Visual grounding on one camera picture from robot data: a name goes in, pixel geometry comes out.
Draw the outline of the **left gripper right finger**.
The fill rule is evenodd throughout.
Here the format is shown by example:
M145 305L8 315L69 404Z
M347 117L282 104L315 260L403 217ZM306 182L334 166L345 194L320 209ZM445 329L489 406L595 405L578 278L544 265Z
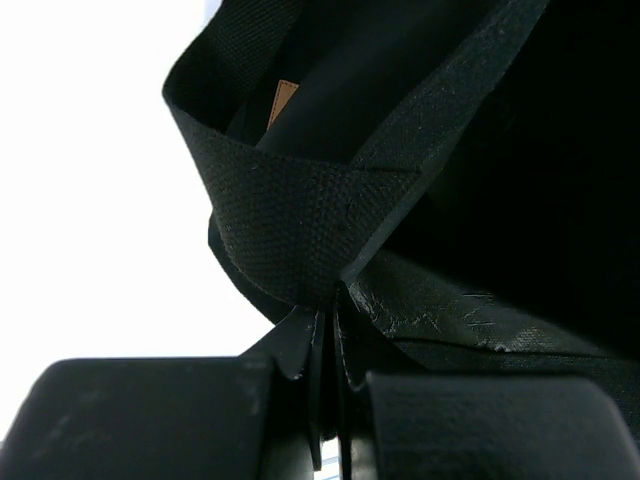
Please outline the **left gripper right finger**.
M346 479L635 479L639 366L392 341L334 303Z

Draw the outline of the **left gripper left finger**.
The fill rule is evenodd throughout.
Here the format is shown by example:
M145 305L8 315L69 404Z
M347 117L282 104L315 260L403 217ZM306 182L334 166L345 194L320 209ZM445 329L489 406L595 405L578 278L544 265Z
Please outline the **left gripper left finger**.
M236 357L52 364L1 449L5 479L310 479L325 330L297 307Z

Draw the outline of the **black canvas bag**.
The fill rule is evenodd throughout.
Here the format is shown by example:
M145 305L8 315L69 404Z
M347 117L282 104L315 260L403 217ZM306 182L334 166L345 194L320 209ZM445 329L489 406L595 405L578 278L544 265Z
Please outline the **black canvas bag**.
M163 96L269 321L639 401L635 1L226 1Z

